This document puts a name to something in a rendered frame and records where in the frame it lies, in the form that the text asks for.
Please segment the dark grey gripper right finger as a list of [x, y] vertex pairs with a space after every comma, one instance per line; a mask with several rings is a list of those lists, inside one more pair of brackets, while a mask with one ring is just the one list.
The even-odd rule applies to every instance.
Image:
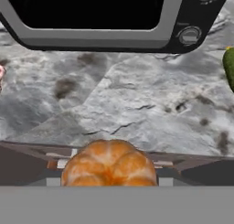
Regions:
[[185, 178], [182, 172], [205, 163], [201, 155], [152, 155], [154, 168], [157, 172], [159, 185], [165, 178], [171, 178], [173, 186], [200, 186], [200, 183]]

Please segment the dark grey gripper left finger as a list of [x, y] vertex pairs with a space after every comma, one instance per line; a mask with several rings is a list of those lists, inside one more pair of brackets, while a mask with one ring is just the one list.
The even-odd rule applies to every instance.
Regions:
[[39, 175], [29, 183], [33, 187], [60, 186], [61, 172], [66, 163], [78, 152], [77, 148], [31, 149], [30, 155], [46, 162]]

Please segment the orange tangerine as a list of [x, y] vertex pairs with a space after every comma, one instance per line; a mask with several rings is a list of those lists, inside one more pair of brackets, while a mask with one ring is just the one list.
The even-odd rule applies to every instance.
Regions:
[[124, 140], [97, 140], [87, 144], [66, 163], [64, 187], [157, 186], [153, 162]]

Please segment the pink raw steak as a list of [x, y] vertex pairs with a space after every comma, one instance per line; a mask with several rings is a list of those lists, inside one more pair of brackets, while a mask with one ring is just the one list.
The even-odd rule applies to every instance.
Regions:
[[0, 65], [0, 93], [2, 91], [2, 81], [3, 81], [3, 78], [6, 74], [6, 69], [4, 66]]

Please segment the green cucumber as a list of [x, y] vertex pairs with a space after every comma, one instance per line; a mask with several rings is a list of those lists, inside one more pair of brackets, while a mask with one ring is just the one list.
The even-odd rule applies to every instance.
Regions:
[[234, 47], [226, 47], [222, 64], [226, 73], [229, 87], [234, 93]]

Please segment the black and silver microwave oven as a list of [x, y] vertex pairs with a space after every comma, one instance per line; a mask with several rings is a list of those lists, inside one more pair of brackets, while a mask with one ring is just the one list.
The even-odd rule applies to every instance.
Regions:
[[183, 54], [227, 0], [0, 0], [0, 22], [33, 50]]

